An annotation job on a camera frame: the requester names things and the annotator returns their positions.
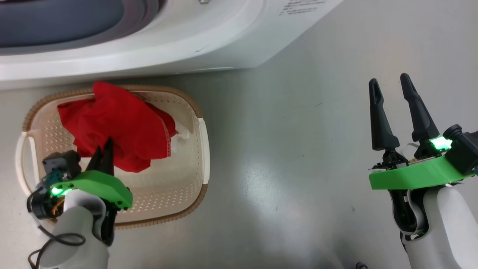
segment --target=orange wire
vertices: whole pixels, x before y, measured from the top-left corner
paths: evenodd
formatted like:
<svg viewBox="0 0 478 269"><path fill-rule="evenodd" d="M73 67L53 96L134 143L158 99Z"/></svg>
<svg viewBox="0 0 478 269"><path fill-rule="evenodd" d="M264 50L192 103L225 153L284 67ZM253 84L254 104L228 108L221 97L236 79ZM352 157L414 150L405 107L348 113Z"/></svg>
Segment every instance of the orange wire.
<svg viewBox="0 0 478 269"><path fill-rule="evenodd" d="M52 214L55 215L56 214L56 210L58 209L58 207L65 201L65 198L62 198L60 201L58 201L56 203L56 205L53 207L52 209Z"/></svg>

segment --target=green led light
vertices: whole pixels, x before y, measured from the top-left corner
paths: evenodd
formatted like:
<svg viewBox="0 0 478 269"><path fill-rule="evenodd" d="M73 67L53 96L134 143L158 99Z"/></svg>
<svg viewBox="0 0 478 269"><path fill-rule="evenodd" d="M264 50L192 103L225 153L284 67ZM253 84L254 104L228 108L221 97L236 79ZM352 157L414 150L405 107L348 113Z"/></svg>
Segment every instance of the green led light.
<svg viewBox="0 0 478 269"><path fill-rule="evenodd" d="M52 194L55 195L55 196L62 193L62 192L63 192L63 189L57 189L57 188L52 189Z"/></svg>
<svg viewBox="0 0 478 269"><path fill-rule="evenodd" d="M433 146L438 150L449 150L449 149L451 149L452 141L444 138L443 136L432 139L430 142L432 142Z"/></svg>
<svg viewBox="0 0 478 269"><path fill-rule="evenodd" d="M67 189L63 192L63 195L66 195L68 192L70 192L72 189Z"/></svg>

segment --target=washing machine lid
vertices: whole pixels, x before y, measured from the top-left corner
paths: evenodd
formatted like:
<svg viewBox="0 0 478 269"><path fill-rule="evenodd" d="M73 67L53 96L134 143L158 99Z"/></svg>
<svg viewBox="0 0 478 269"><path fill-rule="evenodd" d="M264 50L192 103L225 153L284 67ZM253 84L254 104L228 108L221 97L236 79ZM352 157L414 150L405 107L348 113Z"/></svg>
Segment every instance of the washing machine lid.
<svg viewBox="0 0 478 269"><path fill-rule="evenodd" d="M0 90L256 67L341 1L168 0L150 24L127 37L0 56Z"/></svg>
<svg viewBox="0 0 478 269"><path fill-rule="evenodd" d="M0 0L0 55L100 44L137 32L165 0Z"/></svg>

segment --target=basket rim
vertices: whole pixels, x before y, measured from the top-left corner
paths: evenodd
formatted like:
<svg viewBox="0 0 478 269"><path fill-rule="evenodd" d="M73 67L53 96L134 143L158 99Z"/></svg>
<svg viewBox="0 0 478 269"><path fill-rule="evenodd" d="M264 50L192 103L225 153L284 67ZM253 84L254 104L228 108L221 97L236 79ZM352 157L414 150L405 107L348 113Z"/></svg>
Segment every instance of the basket rim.
<svg viewBox="0 0 478 269"><path fill-rule="evenodd" d="M203 117L203 114L201 110L199 109L199 106L196 104L196 102L194 102L194 100L191 97L189 97L187 94L175 88L168 87L168 86L140 85L140 84L126 84L126 85L117 85L117 86L125 90L128 90L130 92L150 91L150 92L172 93L174 95L177 95L183 98L191 106L197 118ZM40 99L35 105L32 106L32 108L30 108L27 115L25 116L25 119L23 120L22 130L24 132L28 132L31 130L33 119L35 118L37 113L40 111L40 109L44 107L45 105L47 105L48 103L57 101L63 98L87 95L87 94L93 94L93 87L54 93Z"/></svg>
<svg viewBox="0 0 478 269"><path fill-rule="evenodd" d="M203 117L203 114L201 110L199 109L199 106L194 102L194 100L191 97L189 97L184 92L174 89L172 87L156 86L156 85L140 85L140 84L126 84L126 85L117 85L117 86L125 90L128 90L130 92L137 92L137 91L167 92L167 93L177 95L183 98L187 103L189 103L194 113L196 114L197 118ZM54 93L42 98L34 106L32 106L32 108L30 108L29 112L27 113L23 121L22 130L24 132L28 132L31 130L33 119L35 118L37 113L40 111L40 109L44 107L45 105L47 105L48 103L57 101L63 98L81 96L81 95L87 95L87 94L93 94L93 87ZM198 206L203 201L204 196L206 195L207 187L208 187L207 184L203 184L196 200L189 207L187 207L186 209L180 212L169 214L166 216L140 220L140 221L115 223L115 230L126 230L126 229L133 229L133 228L139 228L139 227L146 227L146 226L166 223L166 222L183 218L191 214L196 208L198 208ZM51 220L49 222L53 225L56 224L56 220Z"/></svg>

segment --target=washing machine drum opening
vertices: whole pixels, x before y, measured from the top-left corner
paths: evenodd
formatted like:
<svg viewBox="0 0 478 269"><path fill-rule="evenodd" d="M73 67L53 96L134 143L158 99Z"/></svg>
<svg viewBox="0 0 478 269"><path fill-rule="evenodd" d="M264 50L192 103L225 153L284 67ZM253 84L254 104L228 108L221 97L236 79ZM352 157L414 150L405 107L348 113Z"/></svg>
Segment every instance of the washing machine drum opening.
<svg viewBox="0 0 478 269"><path fill-rule="evenodd" d="M0 0L0 54L79 48L148 25L165 0Z"/></svg>

